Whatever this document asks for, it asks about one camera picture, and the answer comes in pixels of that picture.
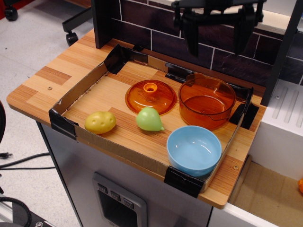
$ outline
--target orange pot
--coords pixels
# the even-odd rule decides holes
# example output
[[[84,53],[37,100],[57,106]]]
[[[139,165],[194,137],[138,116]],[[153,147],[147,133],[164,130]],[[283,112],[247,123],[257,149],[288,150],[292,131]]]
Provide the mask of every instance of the orange pot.
[[[180,114],[187,124],[214,130],[230,118],[236,94],[224,81],[195,73],[180,87],[179,99]]]

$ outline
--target brick wall backsplash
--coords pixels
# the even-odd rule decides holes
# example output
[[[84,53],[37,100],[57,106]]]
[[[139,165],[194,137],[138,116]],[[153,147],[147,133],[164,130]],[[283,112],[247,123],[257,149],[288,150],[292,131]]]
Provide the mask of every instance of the brick wall backsplash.
[[[233,27],[200,26],[199,55],[195,57],[173,26],[170,6],[148,0],[111,0],[111,4],[115,7],[114,38],[260,86],[266,85],[283,39],[282,35],[255,29],[246,51],[235,55]]]
[[[279,78],[303,85],[303,33],[295,34]]]

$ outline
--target orange lid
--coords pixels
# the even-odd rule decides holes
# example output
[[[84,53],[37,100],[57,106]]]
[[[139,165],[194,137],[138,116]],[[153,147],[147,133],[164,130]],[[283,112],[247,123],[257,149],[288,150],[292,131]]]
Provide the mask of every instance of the orange lid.
[[[165,114],[177,101],[175,91],[167,84],[158,80],[144,80],[131,86],[125,102],[131,111],[139,113],[144,107],[152,107],[158,113]]]

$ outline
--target office chair wheel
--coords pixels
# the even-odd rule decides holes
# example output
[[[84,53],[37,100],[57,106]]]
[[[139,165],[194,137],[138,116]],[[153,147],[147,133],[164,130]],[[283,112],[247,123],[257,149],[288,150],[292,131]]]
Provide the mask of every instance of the office chair wheel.
[[[15,21],[18,18],[17,9],[12,6],[5,8],[4,15],[5,15],[5,18],[9,21]]]
[[[69,46],[73,45],[75,42],[78,41],[78,36],[76,33],[74,32],[69,32],[67,35],[66,35],[66,41],[68,43]]]

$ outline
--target toy fruit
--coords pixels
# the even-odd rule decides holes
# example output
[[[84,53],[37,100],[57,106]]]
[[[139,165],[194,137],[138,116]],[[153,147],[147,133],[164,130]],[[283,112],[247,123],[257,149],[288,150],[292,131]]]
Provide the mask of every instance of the toy fruit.
[[[116,118],[111,112],[97,111],[89,115],[85,120],[85,129],[95,133],[106,133],[114,128]]]
[[[298,181],[298,185],[299,185],[300,191],[303,193],[303,178],[300,181]]]
[[[136,117],[138,126],[146,131],[164,130],[158,111],[152,107],[144,107]]]

